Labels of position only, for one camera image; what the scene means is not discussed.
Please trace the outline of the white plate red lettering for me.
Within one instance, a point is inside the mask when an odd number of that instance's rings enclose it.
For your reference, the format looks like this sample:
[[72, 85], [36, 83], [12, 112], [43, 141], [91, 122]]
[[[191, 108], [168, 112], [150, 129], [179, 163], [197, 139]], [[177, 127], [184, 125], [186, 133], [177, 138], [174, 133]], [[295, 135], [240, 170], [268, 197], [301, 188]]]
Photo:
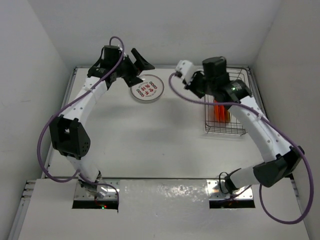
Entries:
[[165, 90], [163, 80], [154, 74], [144, 74], [139, 78], [142, 82], [130, 88], [132, 98], [143, 104], [159, 100]]

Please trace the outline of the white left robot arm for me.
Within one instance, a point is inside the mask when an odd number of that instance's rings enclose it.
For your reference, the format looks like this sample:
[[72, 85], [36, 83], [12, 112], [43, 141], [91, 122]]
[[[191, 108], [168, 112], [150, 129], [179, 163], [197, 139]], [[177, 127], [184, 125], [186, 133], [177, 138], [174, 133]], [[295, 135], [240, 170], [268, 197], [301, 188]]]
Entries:
[[75, 99], [49, 125], [53, 148], [71, 163], [83, 181], [95, 183], [100, 175], [94, 162], [86, 156], [91, 139], [85, 125], [94, 106], [118, 78], [131, 88], [142, 82], [139, 75], [143, 71], [155, 69], [135, 48], [131, 53], [135, 61], [125, 54], [123, 48], [105, 45], [96, 63], [89, 68]]

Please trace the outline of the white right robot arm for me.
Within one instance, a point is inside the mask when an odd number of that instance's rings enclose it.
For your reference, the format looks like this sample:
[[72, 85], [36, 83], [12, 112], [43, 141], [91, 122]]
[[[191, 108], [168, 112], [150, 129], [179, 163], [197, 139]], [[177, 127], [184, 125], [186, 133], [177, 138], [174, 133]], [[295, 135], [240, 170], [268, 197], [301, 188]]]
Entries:
[[257, 146], [263, 162], [239, 168], [224, 178], [224, 189], [229, 193], [248, 185], [261, 184], [270, 188], [290, 175], [299, 164], [301, 147], [294, 147], [268, 124], [250, 88], [241, 79], [231, 80], [224, 57], [211, 57], [202, 62], [198, 70], [188, 60], [181, 60], [176, 67], [185, 89], [198, 98], [213, 96], [245, 128]]

